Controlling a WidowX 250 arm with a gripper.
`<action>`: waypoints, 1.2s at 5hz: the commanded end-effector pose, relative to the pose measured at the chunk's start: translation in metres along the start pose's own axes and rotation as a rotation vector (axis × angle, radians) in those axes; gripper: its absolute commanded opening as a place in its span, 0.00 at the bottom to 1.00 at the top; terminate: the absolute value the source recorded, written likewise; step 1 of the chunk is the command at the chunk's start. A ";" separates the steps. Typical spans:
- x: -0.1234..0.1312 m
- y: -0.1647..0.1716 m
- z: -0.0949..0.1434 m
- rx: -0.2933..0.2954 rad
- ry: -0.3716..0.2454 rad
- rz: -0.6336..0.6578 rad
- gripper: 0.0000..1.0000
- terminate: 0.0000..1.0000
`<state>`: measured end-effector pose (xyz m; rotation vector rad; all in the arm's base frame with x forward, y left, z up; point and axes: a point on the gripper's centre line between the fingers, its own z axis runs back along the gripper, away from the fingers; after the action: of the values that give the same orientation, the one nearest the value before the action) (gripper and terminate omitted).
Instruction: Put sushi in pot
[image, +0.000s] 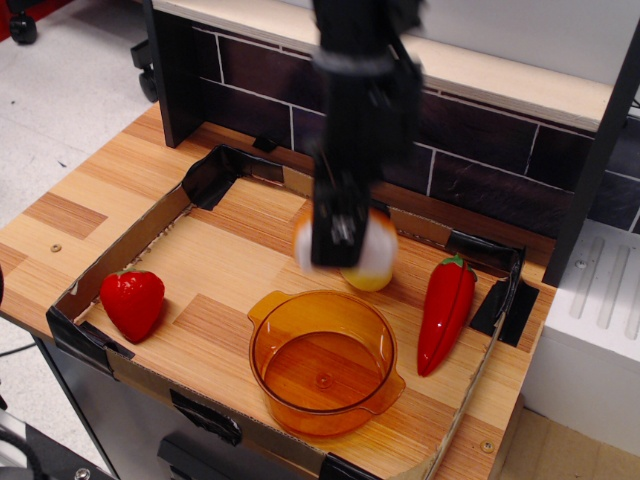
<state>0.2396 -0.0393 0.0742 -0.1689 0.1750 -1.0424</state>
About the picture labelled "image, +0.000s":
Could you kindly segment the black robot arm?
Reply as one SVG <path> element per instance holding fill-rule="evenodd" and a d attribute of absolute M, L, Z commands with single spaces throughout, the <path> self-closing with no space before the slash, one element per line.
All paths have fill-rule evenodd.
<path fill-rule="evenodd" d="M 401 36 L 418 1 L 316 1 L 325 120 L 313 153 L 312 265 L 354 267 L 369 224 L 371 187 L 406 162 L 419 126 L 423 74 Z"/>

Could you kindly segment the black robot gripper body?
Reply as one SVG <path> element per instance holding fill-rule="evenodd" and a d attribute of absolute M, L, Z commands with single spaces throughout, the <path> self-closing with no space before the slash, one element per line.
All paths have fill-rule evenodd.
<path fill-rule="evenodd" d="M 403 47 L 351 56 L 319 48 L 313 62 L 325 80 L 321 140 L 313 153 L 315 189 L 365 190 L 389 164 L 407 161 L 417 135 L 421 64 Z"/>

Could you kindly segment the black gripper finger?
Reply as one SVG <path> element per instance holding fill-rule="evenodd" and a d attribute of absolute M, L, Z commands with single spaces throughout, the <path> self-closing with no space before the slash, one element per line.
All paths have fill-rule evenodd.
<path fill-rule="evenodd" d="M 311 262 L 351 268 L 359 262 L 369 218 L 370 190 L 349 175 L 314 181 Z"/>

